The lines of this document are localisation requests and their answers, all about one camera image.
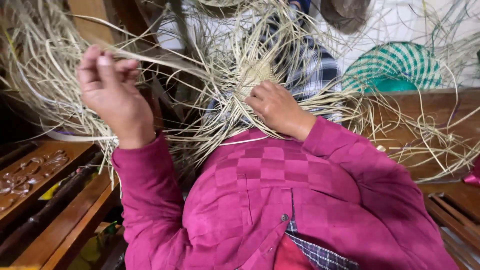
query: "teal and white woven hat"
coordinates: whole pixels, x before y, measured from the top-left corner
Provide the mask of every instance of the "teal and white woven hat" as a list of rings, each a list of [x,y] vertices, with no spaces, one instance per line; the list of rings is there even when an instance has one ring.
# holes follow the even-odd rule
[[[343,76],[343,88],[364,91],[424,90],[442,83],[440,66],[433,53],[411,42],[389,42],[360,56]]]

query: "hand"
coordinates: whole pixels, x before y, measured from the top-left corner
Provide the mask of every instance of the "hand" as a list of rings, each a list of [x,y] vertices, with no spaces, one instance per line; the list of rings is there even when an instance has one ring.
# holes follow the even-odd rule
[[[111,52],[93,45],[77,67],[82,101],[112,129],[122,149],[141,148],[155,139],[152,111],[135,88],[137,64],[114,63]]]
[[[255,86],[245,103],[269,128],[300,141],[317,121],[315,115],[300,108],[290,92],[268,80]]]

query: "pink shirt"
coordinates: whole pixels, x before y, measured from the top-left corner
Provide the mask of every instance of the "pink shirt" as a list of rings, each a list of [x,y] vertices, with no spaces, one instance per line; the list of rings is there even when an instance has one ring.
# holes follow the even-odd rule
[[[251,129],[225,142],[263,136]],[[321,117],[305,142],[218,147],[185,203],[163,136],[115,150],[113,163],[128,269],[272,269],[293,209],[300,234],[361,269],[458,269],[409,172]]]

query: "red fabric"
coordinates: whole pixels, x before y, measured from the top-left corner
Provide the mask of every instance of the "red fabric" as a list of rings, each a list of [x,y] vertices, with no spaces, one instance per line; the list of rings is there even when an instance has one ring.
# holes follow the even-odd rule
[[[261,137],[251,129],[225,142]],[[362,269],[457,269],[408,171],[321,117],[305,142],[218,147],[185,203],[162,136],[115,150],[112,162],[128,269],[272,269],[292,205],[299,234]]]
[[[286,234],[283,234],[275,253],[274,270],[315,270],[307,256]]]

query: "woman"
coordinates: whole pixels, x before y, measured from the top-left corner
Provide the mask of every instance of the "woman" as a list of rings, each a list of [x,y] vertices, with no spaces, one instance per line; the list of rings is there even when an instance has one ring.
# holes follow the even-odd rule
[[[290,6],[307,11],[309,3]],[[321,47],[303,49],[318,66],[331,61]],[[77,72],[84,103],[119,139],[112,162],[128,269],[457,269],[408,171],[368,139],[303,111],[295,89],[269,81],[245,102],[291,140],[218,147],[184,202],[165,139],[134,87],[136,66],[91,47]],[[296,91],[321,89],[337,70],[312,68],[312,81]],[[263,136],[251,129],[226,142]]]

